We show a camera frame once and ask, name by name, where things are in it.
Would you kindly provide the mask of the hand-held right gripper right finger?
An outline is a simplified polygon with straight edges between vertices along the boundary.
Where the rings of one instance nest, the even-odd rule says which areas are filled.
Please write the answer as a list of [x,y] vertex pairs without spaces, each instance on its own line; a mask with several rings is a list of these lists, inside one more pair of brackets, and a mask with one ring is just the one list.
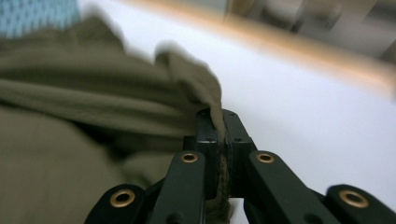
[[223,110],[226,127],[226,156],[229,173],[229,189],[232,198],[244,197],[245,157],[255,149],[251,137],[239,116],[230,110]]

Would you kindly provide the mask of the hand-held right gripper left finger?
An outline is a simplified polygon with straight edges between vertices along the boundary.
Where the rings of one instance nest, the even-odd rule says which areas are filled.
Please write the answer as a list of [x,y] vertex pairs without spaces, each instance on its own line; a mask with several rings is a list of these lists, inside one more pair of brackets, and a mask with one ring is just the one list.
[[195,135],[184,137],[183,149],[197,151],[205,156],[205,198],[212,200],[218,195],[220,137],[209,108],[196,113],[195,127]]

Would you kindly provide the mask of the olive green pants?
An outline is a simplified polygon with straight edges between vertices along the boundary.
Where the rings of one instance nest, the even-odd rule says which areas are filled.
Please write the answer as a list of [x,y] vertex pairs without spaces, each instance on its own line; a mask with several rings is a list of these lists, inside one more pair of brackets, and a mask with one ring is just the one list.
[[127,54],[97,18],[0,38],[0,224],[83,224],[108,189],[154,184],[202,109],[223,132],[204,64]]

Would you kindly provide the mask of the light blue plastic basket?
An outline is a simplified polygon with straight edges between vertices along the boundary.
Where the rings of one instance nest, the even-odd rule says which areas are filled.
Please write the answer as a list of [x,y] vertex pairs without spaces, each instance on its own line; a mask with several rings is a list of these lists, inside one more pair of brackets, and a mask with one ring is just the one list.
[[0,0],[0,37],[65,29],[79,20],[78,0]]

